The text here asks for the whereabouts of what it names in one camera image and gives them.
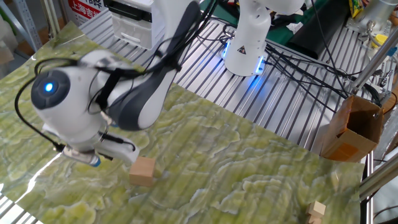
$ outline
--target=wooden block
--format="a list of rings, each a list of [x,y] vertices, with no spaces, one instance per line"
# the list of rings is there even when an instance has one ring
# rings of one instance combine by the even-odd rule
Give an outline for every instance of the wooden block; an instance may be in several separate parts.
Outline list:
[[[306,214],[317,218],[322,218],[325,214],[326,205],[320,202],[312,202],[308,207]]]
[[[321,224],[322,223],[322,219],[317,218],[313,215],[309,215],[307,218],[307,222],[305,224]]]
[[[154,179],[155,159],[138,157],[130,169],[130,184],[151,187]]]

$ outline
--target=table surface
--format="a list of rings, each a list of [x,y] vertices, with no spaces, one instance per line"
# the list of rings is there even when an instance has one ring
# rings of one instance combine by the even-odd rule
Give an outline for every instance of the table surface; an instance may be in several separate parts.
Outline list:
[[[217,39],[222,35],[222,28],[222,23],[211,21],[201,35],[207,39]],[[108,10],[82,25],[80,29],[96,43],[134,63],[147,65],[149,57],[153,54],[151,51],[135,47],[115,37],[111,13]],[[330,43],[330,50],[336,66],[348,73],[361,71],[368,61],[364,57],[367,50],[362,47],[358,36],[358,33],[342,27]],[[287,55],[294,57],[300,55],[281,45],[272,45]],[[317,136],[322,136],[322,133],[325,132],[333,112],[317,103],[294,81],[281,74],[273,66],[267,65],[262,75],[251,77],[233,75],[225,68],[220,57],[222,49],[223,45],[220,42],[196,39],[183,63],[182,71],[177,74],[174,82],[319,154],[322,148],[322,138]],[[321,60],[327,62],[326,53],[323,54]],[[304,62],[298,63],[298,65],[335,88],[340,88],[336,76],[328,73],[325,69]],[[390,62],[386,62],[384,71],[389,72],[394,66]],[[290,70],[299,80],[311,81],[288,66],[286,69]],[[337,110],[342,102],[342,99],[330,90],[314,85],[305,86],[319,100],[334,110]],[[360,92],[359,95],[370,98],[366,92]]]

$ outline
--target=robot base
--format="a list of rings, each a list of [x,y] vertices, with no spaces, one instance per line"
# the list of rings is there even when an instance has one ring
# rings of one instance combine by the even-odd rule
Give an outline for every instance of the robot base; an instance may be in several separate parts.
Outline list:
[[[227,56],[230,45],[231,42],[228,42],[224,51],[221,52],[221,57],[224,59],[224,64],[228,71],[242,77],[263,74],[268,56],[267,53],[260,51],[257,55],[241,55],[241,51],[236,51],[228,53]],[[232,58],[235,57],[239,57],[240,60],[233,60]]]

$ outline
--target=wire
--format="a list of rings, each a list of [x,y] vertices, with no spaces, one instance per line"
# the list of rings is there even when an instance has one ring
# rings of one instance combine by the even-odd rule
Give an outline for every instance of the wire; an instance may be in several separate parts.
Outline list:
[[[329,50],[328,44],[326,43],[325,35],[323,35],[321,20],[319,19],[319,15],[318,15],[317,8],[315,7],[315,3],[314,3],[313,0],[311,0],[311,3],[312,3],[313,10],[314,10],[314,12],[315,12],[315,17],[317,18],[317,21],[318,21],[319,30],[320,30],[320,33],[321,33],[321,36],[322,36],[323,44],[324,44],[325,47],[326,47],[326,51],[328,52],[328,55],[329,55],[329,57],[330,57],[331,64],[333,65],[333,69],[334,69],[335,71],[337,71],[335,61],[333,60],[333,56],[332,56],[332,54],[331,54],[331,52],[330,52],[330,50]],[[341,89],[344,91],[345,95],[348,97],[349,94],[347,93],[347,91],[345,91],[344,85],[342,84],[341,80],[340,80],[338,77],[337,77],[337,81],[338,81],[338,83],[339,83]]]
[[[304,69],[298,67],[296,64],[292,63],[290,60],[288,60],[287,58],[285,58],[283,56],[282,53],[278,52],[275,48],[271,47],[270,45],[267,45],[267,49],[269,49],[271,52],[275,53],[276,55],[278,55],[283,61],[285,61],[290,67],[298,70],[300,73],[302,73],[303,75],[306,75],[308,77],[310,77],[312,80],[321,83],[323,86],[325,86],[325,88],[329,88],[332,91],[334,91],[335,93],[337,93],[339,96],[343,97],[344,99],[347,98],[344,94],[341,93],[341,90],[337,90],[336,88],[332,87],[331,85],[325,83],[323,80],[317,78],[316,76],[308,73],[307,71],[305,71]]]
[[[394,95],[394,97],[396,98],[396,101],[395,101],[394,105],[392,105],[391,109],[389,109],[389,110],[387,110],[386,112],[384,112],[384,114],[387,114],[388,112],[392,111],[392,110],[397,106],[398,97],[397,97],[397,95],[396,95],[395,93],[393,93],[393,92],[391,92],[391,94]]]
[[[271,53],[268,52],[268,54],[269,54],[269,56],[275,61],[275,63],[276,63],[277,65],[280,65],[280,66],[281,66],[281,64],[277,61],[277,59],[276,59]],[[297,84],[298,84],[300,87],[302,87],[302,88],[304,89],[304,91],[306,91],[310,96],[312,96],[312,98],[314,98],[315,101],[319,102],[321,105],[323,105],[324,107],[328,108],[330,111],[336,113],[335,110],[331,109],[328,105],[326,105],[324,102],[320,101],[316,96],[314,96],[314,95],[310,92],[310,90],[306,89],[306,88],[301,84],[300,80],[297,80],[296,78],[294,78],[294,76],[293,76],[291,73],[289,73],[289,72],[286,70],[286,68],[284,68],[284,67],[282,67],[282,68],[283,68],[283,70],[284,70],[284,72],[282,72],[282,73],[283,73],[284,75],[289,74],[289,75],[287,75],[287,76],[288,76],[289,78],[291,78],[293,81],[297,82]]]
[[[375,219],[375,218],[376,218],[378,215],[380,215],[382,212],[385,212],[385,211],[387,211],[387,210],[391,210],[391,209],[393,209],[393,208],[398,208],[398,205],[392,206],[392,207],[387,207],[387,208],[385,208],[385,209],[383,209],[383,210],[377,212],[376,214],[374,214],[373,219]]]
[[[378,161],[378,162],[387,162],[387,161],[385,161],[385,160],[382,160],[382,159],[373,159],[374,161]]]
[[[62,67],[74,66],[74,65],[78,64],[78,60],[70,59],[70,58],[49,58],[49,59],[41,60],[41,61],[37,62],[37,64],[35,65],[35,68],[34,68],[35,76],[37,77],[40,74],[39,69],[43,68],[46,63],[56,62],[56,61],[65,62],[66,64],[62,65]]]
[[[207,39],[207,38],[201,37],[199,35],[198,35],[198,38],[203,39],[203,40],[209,40],[209,41],[221,41],[221,40],[229,40],[230,39],[230,37],[225,37],[225,36],[221,36],[218,39]]]

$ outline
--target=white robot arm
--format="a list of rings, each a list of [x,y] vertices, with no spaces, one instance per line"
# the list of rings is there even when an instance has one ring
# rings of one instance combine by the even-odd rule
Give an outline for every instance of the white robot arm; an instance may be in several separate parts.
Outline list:
[[[174,63],[184,58],[188,48],[177,52],[188,31],[198,25],[200,7],[196,1],[157,0],[165,19],[165,41],[160,47],[161,57],[173,55]],[[108,159],[135,162],[139,149],[127,138],[108,133],[108,124],[101,115],[105,112],[126,131],[139,131],[155,123],[166,94],[177,73],[173,66],[164,66],[134,79],[121,77],[116,81],[100,67],[114,72],[132,70],[132,67],[106,50],[96,50],[78,61],[77,66],[58,67],[40,74],[31,90],[31,100],[37,114],[45,122],[44,129],[67,143],[62,153],[91,166],[98,166],[102,154]],[[105,98],[105,106],[93,99],[106,91],[109,83],[116,82]]]

